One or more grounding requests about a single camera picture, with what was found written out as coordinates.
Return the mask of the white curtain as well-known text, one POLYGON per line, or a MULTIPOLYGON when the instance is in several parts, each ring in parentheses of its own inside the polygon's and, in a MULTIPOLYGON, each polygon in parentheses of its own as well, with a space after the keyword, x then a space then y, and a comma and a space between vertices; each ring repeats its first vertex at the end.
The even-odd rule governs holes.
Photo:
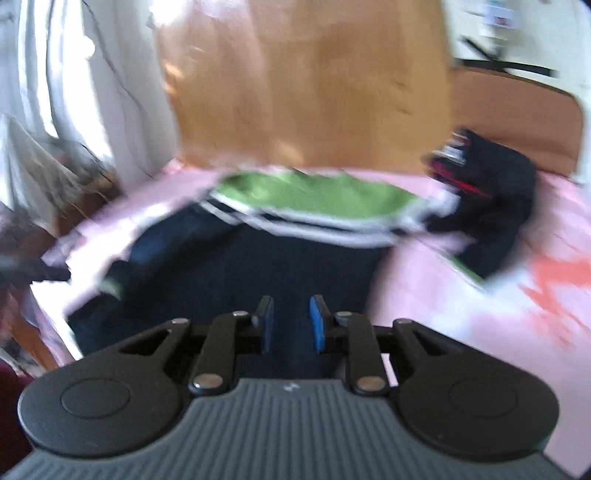
POLYGON ((178 146, 156 47, 173 6, 2 2, 1 113, 83 180, 158 180, 178 146))

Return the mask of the cluttered bedside table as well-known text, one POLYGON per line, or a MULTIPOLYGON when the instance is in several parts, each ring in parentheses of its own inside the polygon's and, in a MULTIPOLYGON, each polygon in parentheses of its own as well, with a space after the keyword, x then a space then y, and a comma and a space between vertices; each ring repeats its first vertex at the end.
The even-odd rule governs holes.
MULTIPOLYGON (((119 193, 116 175, 100 163, 77 169, 67 157, 52 156, 12 116, 1 116, 1 258, 65 265, 60 238, 119 193)), ((1 286, 1 356, 21 354, 43 371, 72 360, 32 283, 1 286)))

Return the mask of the brown wooden side panel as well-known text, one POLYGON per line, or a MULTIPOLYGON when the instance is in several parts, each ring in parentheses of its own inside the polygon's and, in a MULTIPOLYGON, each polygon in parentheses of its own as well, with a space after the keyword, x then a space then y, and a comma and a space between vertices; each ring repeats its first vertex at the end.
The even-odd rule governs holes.
POLYGON ((451 102, 456 126, 521 152, 543 171, 576 172, 584 113, 573 95, 507 73, 456 67, 451 102))

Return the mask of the navy green striped garment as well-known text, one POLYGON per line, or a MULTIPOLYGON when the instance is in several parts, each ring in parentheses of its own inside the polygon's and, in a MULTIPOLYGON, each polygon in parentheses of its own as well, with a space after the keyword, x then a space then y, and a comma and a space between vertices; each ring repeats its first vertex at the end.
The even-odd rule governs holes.
POLYGON ((68 322, 91 354, 176 317, 206 325, 270 296, 270 358, 242 358, 240 374, 332 377, 341 361, 315 351, 311 297, 363 311, 394 243, 428 214, 451 212, 463 192, 432 180, 416 194, 346 173, 229 175, 144 230, 68 322))

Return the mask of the pink patterned bed sheet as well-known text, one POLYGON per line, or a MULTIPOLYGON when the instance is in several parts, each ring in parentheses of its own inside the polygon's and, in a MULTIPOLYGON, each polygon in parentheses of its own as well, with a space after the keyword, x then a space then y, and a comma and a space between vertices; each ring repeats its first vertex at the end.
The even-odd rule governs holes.
MULTIPOLYGON (((108 264, 126 255, 146 226, 204 197, 215 170, 168 165, 163 176, 84 221, 59 242, 69 283, 43 283, 34 296, 74 358, 67 315, 95 291, 108 264)), ((590 465, 590 197, 571 180, 546 174, 540 210, 521 256, 484 283, 447 253, 451 238, 402 245, 381 269, 370 317, 404 317, 539 375, 556 392, 560 419, 548 456, 572 475, 590 465)))

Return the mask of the wooden headboard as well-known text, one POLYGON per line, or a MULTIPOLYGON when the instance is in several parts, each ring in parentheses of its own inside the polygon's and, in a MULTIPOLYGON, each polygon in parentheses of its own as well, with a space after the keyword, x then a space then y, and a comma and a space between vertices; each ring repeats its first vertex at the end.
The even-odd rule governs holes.
POLYGON ((452 129, 437 1, 156 1, 178 158, 419 173, 452 129))

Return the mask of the black red patterned garment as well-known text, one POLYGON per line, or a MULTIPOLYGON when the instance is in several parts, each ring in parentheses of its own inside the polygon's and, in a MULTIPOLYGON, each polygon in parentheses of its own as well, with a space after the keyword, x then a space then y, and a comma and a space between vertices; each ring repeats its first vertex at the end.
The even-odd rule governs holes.
POLYGON ((520 230, 535 206, 538 170, 534 162, 512 148, 472 130, 459 129, 428 157, 432 177, 458 197, 454 210, 431 213, 427 232, 460 232, 473 242, 455 259, 486 280, 504 265, 520 230))

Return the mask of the white wall charger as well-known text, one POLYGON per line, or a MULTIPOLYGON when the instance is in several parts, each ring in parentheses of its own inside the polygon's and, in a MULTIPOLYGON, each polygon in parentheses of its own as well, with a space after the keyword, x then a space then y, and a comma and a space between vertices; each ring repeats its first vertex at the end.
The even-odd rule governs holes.
POLYGON ((485 0, 482 2, 480 35, 502 51, 509 43, 515 29, 515 10, 509 1, 485 0))

